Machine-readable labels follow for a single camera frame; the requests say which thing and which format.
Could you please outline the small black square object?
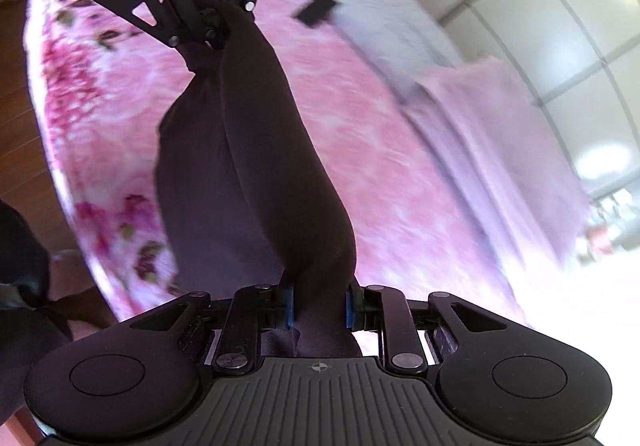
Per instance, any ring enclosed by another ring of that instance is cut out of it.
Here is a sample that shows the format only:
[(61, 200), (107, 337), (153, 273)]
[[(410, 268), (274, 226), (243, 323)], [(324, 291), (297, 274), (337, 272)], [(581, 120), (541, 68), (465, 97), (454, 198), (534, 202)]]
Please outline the small black square object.
[(324, 22), (337, 6), (335, 0), (312, 0), (294, 14), (294, 18), (307, 28), (316, 28)]

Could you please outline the pink floral blanket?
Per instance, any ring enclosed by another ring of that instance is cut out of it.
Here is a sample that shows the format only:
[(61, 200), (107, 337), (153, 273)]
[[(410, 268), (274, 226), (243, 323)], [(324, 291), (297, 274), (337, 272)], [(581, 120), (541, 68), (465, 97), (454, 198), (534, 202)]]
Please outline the pink floral blanket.
[[(258, 0), (257, 24), (354, 225), (362, 283), (449, 291), (542, 328), (562, 264), (501, 265), (394, 91), (312, 0)], [(190, 82), (180, 54), (92, 0), (28, 0), (29, 91), (58, 198), (118, 318), (166, 302), (177, 268), (154, 191), (160, 120)]]

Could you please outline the folded pink quilt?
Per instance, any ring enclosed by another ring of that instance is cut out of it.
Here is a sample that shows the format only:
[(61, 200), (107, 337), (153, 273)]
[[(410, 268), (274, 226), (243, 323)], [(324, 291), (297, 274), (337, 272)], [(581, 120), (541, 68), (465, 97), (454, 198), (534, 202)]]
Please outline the folded pink quilt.
[(562, 264), (589, 212), (582, 183), (509, 63), (432, 68), (402, 113), (437, 154), (503, 267)]

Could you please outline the white wardrobe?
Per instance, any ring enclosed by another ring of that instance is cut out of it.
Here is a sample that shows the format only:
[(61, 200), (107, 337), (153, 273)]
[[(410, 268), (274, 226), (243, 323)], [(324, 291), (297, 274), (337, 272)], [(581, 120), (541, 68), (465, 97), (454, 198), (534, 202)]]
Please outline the white wardrobe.
[(513, 65), (596, 199), (639, 191), (639, 0), (420, 0), (463, 57)]

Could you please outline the light striped bed sheet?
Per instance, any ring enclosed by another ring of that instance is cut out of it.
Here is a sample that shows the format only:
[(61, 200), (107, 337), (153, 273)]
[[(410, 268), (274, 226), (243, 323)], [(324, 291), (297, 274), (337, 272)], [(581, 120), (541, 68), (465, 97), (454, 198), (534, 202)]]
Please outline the light striped bed sheet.
[(432, 68), (463, 58), (418, 0), (334, 0), (331, 21), (399, 94)]

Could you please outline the dark brown garment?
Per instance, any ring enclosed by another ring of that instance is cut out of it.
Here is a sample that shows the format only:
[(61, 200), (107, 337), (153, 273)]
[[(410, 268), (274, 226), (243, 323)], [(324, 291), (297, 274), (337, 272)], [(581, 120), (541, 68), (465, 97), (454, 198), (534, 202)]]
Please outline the dark brown garment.
[(226, 42), (180, 48), (193, 77), (158, 128), (155, 189), (178, 287), (225, 299), (280, 284), (293, 292), (294, 325), (264, 336), (267, 354), (356, 357), (345, 325), (352, 223), (283, 68), (246, 12), (193, 1), (218, 16)]

